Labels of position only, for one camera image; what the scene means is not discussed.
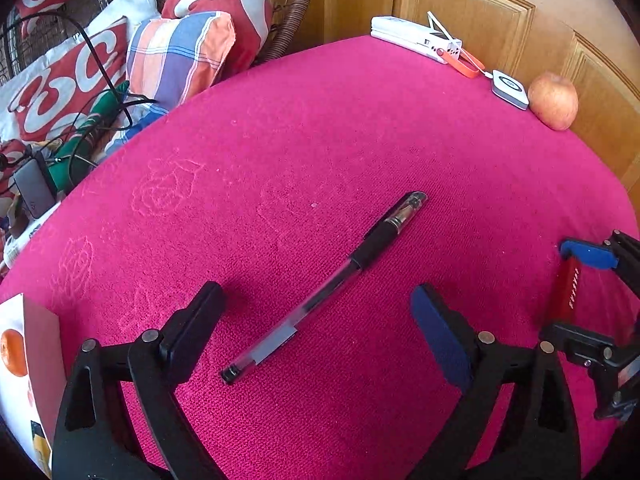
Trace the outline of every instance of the red apple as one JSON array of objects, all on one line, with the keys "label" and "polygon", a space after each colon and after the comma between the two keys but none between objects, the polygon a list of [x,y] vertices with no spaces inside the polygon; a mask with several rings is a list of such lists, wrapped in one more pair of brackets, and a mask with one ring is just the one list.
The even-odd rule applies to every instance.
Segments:
[{"label": "red apple", "polygon": [[578,113],[578,94],[574,84],[552,72],[535,78],[527,97],[531,111],[553,130],[566,130]]}]

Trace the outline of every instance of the pen clip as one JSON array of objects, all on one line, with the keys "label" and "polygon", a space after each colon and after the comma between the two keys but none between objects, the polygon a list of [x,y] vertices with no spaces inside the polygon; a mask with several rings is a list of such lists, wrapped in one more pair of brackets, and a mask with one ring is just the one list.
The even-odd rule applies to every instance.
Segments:
[{"label": "pen clip", "polygon": [[384,213],[384,214],[382,215],[382,217],[380,218],[380,220],[378,220],[378,221],[373,225],[373,227],[367,231],[367,233],[362,237],[362,239],[363,239],[363,240],[366,240],[366,239],[369,237],[369,235],[370,235],[370,234],[371,234],[371,233],[376,229],[376,227],[378,227],[380,224],[382,224],[382,222],[384,222],[387,218],[389,218],[389,216],[391,215],[391,213],[395,212],[395,211],[396,211],[396,209],[398,209],[398,208],[402,205],[402,202],[404,202],[405,200],[407,200],[407,199],[412,195],[412,193],[414,193],[414,192],[415,192],[415,191],[409,191],[408,193],[405,193],[405,194],[400,198],[400,200],[398,200],[395,204],[393,204],[393,205],[389,208],[389,210],[388,210],[386,213]]}]

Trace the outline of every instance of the white electronic device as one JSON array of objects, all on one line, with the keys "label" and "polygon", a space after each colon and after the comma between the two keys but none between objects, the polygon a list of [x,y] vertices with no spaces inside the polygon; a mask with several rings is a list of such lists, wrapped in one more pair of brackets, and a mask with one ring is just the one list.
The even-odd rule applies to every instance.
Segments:
[{"label": "white electronic device", "polygon": [[395,16],[376,16],[371,20],[371,35],[428,56],[442,64],[447,62],[438,56],[436,51],[440,48],[457,59],[462,49],[462,41],[452,37],[431,12],[427,12],[427,17],[429,27]]},{"label": "white electronic device", "polygon": [[524,90],[524,86],[513,77],[506,75],[499,70],[494,70],[492,90],[499,98],[517,106],[520,110],[529,107],[529,99]]}]

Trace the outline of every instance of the circular logo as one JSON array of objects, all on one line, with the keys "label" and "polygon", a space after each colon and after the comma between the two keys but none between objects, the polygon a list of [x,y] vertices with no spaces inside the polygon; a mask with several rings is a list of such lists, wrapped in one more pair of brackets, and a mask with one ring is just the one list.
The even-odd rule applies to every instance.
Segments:
[{"label": "circular logo", "polygon": [[517,92],[522,92],[522,87],[518,85],[518,83],[516,83],[513,79],[509,79],[508,77],[505,77],[502,75],[499,77],[500,77],[500,81],[502,81],[509,88],[513,88]]}]

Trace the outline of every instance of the metal screw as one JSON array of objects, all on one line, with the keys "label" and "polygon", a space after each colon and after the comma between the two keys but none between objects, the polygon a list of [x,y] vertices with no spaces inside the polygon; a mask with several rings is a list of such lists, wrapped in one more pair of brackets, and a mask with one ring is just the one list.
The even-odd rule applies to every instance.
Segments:
[{"label": "metal screw", "polygon": [[478,332],[478,339],[480,342],[485,345],[490,345],[491,343],[495,343],[495,335],[491,332],[487,332],[487,330],[482,330],[482,332]]},{"label": "metal screw", "polygon": [[540,343],[540,349],[545,354],[552,354],[554,352],[554,346],[549,341],[542,341]]},{"label": "metal screw", "polygon": [[82,343],[81,348],[83,352],[90,352],[95,348],[95,339],[87,339]]},{"label": "metal screw", "polygon": [[155,328],[150,328],[149,330],[145,330],[142,333],[142,341],[144,341],[145,343],[151,343],[152,341],[158,339],[159,335],[160,333],[158,332],[158,330],[156,330]]}]

